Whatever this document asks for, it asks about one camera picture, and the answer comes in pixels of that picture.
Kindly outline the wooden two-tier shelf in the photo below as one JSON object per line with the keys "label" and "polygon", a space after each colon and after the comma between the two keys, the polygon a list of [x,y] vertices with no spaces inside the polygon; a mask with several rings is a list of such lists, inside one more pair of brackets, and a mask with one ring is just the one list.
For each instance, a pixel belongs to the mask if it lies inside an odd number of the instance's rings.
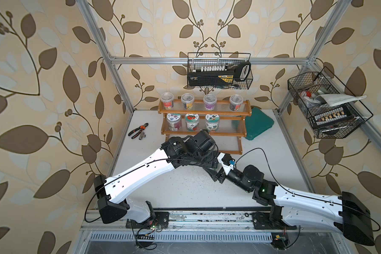
{"label": "wooden two-tier shelf", "polygon": [[219,137],[216,143],[221,152],[243,154],[242,138],[247,136],[246,117],[252,114],[249,101],[242,102],[240,109],[233,111],[228,100],[218,100],[214,109],[209,111],[201,99],[196,99],[189,110],[183,107],[180,99],[175,99],[170,109],[160,102],[158,113],[163,115],[161,134],[166,136],[166,140],[174,136],[195,135],[205,129],[209,135]]}

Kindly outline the carrot label seed jar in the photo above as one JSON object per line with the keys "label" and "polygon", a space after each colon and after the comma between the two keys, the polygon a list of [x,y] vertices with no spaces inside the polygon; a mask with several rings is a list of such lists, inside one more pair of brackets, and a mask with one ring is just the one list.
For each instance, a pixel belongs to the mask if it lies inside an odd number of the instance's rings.
{"label": "carrot label seed jar", "polygon": [[207,114],[205,116],[205,126],[208,132],[217,131],[219,128],[220,116],[218,114]]}

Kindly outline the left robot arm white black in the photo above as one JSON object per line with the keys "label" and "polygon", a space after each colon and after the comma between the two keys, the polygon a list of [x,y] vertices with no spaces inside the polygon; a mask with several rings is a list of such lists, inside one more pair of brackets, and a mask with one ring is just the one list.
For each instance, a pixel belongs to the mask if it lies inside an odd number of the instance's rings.
{"label": "left robot arm white black", "polygon": [[205,130],[195,136],[169,138],[153,154],[130,169],[111,177],[95,177],[94,197],[97,198],[100,220],[110,224],[127,218],[143,223],[155,218],[149,201],[137,202],[129,195],[154,178],[181,166],[216,169],[224,156]]}

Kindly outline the flower label seed jar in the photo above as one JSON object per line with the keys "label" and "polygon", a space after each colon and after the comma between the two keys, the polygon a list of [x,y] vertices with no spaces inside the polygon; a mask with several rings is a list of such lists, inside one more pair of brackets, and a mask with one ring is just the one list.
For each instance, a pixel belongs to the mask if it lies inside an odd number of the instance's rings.
{"label": "flower label seed jar", "polygon": [[182,116],[180,114],[168,113],[166,120],[170,131],[178,131],[182,126]]}

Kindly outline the clear seed jar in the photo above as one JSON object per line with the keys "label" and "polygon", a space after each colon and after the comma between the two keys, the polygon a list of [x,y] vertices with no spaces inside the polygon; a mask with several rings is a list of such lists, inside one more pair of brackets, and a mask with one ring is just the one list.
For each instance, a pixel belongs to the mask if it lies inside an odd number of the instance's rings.
{"label": "clear seed jar", "polygon": [[217,103],[217,97],[213,94],[206,94],[203,98],[205,109],[213,111]]}
{"label": "clear seed jar", "polygon": [[160,98],[164,109],[171,109],[174,105],[174,95],[170,92],[162,94]]}
{"label": "clear seed jar", "polygon": [[229,106],[230,110],[238,111],[243,104],[243,97],[238,94],[232,95],[229,98],[229,102],[230,102],[230,106]]}
{"label": "clear seed jar", "polygon": [[181,102],[185,110],[191,110],[195,101],[195,97],[191,93],[186,93],[181,96]]}

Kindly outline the tomato label seed jar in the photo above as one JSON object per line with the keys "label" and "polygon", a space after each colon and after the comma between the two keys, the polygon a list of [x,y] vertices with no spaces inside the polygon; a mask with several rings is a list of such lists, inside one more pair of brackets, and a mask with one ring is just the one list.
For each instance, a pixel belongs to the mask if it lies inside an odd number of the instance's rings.
{"label": "tomato label seed jar", "polygon": [[185,115],[186,128],[189,131],[196,131],[200,117],[196,113],[188,113]]}

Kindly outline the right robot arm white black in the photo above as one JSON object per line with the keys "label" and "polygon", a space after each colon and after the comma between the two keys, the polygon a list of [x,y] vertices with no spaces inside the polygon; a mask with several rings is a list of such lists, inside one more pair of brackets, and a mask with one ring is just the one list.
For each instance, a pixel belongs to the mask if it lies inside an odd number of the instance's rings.
{"label": "right robot arm white black", "polygon": [[205,167],[215,181],[229,180],[264,206],[275,212],[273,220],[287,226],[306,226],[340,232],[363,246],[374,246],[374,231],[370,210],[352,193],[319,195],[284,187],[264,179],[264,174],[253,165],[244,171]]}

